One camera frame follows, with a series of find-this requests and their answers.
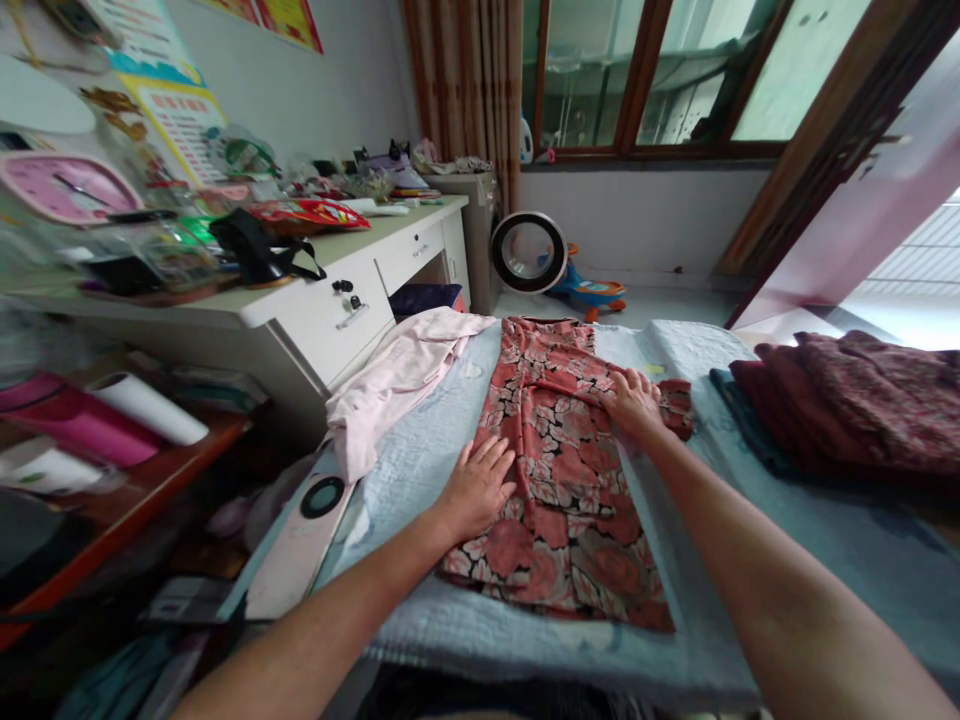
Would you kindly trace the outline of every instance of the pink clock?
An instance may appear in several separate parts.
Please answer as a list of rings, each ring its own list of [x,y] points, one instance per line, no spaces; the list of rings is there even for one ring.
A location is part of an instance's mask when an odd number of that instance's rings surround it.
[[[0,153],[0,186],[34,214],[63,225],[103,225],[107,215],[144,207],[117,170],[86,155]]]

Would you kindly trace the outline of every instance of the light blue quilt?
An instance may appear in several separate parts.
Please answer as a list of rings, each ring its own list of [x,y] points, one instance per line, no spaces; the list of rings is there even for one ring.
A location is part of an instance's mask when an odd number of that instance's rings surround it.
[[[662,366],[660,377],[693,383],[697,431],[690,447],[839,575],[960,700],[960,561],[936,535],[897,509],[851,503],[767,473],[708,378],[713,367],[753,357],[730,333],[671,321],[654,321],[644,331],[596,331],[604,359],[648,373],[656,370],[648,366]],[[377,467],[359,484],[317,587],[437,498],[474,435],[499,347],[499,326],[472,340],[440,387],[383,438]],[[367,653],[480,680],[569,678],[678,711],[758,707],[730,619],[657,471],[642,458],[622,459],[676,634],[534,615],[431,576],[390,616]]]

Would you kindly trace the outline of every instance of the white desk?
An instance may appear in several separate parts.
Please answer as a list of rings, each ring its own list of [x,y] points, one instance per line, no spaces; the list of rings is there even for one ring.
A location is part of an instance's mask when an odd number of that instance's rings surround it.
[[[88,298],[76,289],[78,276],[67,272],[6,292],[167,362],[249,372],[274,400],[266,422],[312,450],[326,429],[323,405],[331,390],[362,367],[395,325],[389,295],[439,255],[442,271],[431,280],[462,285],[470,306],[460,217],[466,204],[465,197],[446,196],[443,205],[403,217],[370,218],[369,230],[314,239],[317,262],[327,272],[320,282],[236,288],[172,308]],[[305,253],[296,263],[313,267]],[[349,280],[353,290],[334,291],[335,280]],[[350,307],[351,295],[360,298],[360,310]]]

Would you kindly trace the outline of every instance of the wooden shelf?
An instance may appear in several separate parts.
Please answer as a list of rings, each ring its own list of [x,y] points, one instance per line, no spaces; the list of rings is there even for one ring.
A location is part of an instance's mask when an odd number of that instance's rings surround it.
[[[104,561],[125,547],[251,426],[248,416],[237,413],[194,409],[193,414],[210,428],[210,433],[197,444],[165,447],[146,462],[127,468],[127,482],[108,495],[76,493],[63,499],[64,505],[82,506],[78,512],[93,520],[97,536],[49,582],[7,612],[42,613],[54,608]],[[29,627],[0,625],[0,652]]]

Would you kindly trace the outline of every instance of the red floral dress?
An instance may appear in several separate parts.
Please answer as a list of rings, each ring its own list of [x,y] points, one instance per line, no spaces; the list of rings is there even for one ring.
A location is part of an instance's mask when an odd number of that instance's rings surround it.
[[[672,632],[663,584],[640,526],[610,416],[611,370],[593,328],[575,320],[503,321],[500,359],[474,446],[509,438],[517,483],[499,520],[451,550],[439,573],[531,610]],[[687,439],[690,385],[661,384],[661,414]]]

